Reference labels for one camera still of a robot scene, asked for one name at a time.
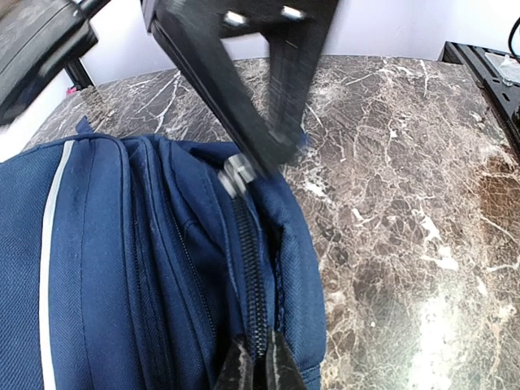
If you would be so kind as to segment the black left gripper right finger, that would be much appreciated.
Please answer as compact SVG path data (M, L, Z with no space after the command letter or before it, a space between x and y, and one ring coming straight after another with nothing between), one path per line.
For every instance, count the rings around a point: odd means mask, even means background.
M277 331L271 331L267 342L266 388L269 390L306 389L284 335Z

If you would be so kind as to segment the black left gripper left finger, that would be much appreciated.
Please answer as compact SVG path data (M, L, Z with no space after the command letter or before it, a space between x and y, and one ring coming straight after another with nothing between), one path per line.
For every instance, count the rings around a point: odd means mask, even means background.
M252 390L254 388L254 362L243 336L234 339L219 373L215 390Z

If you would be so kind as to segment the navy blue backpack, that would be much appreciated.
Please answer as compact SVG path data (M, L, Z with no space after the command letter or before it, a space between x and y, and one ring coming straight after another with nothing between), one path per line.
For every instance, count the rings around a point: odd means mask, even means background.
M214 389L246 340L253 389L280 332L321 386L323 287L279 174L232 143L92 131L1 165L1 386Z

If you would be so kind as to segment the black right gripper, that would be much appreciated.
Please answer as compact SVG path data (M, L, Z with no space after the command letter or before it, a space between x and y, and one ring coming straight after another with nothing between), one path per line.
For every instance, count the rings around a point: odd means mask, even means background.
M148 29L257 171L297 152L301 120L337 1L142 1ZM220 39L269 44L268 126Z

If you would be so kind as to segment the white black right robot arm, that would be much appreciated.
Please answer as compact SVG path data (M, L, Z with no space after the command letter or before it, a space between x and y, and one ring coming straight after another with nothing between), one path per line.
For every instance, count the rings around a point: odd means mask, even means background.
M102 1L18 1L1 17L1 122L12 123L97 41ZM144 1L145 27L262 174L293 159L301 118L337 2ZM249 99L223 39L269 45L267 114Z

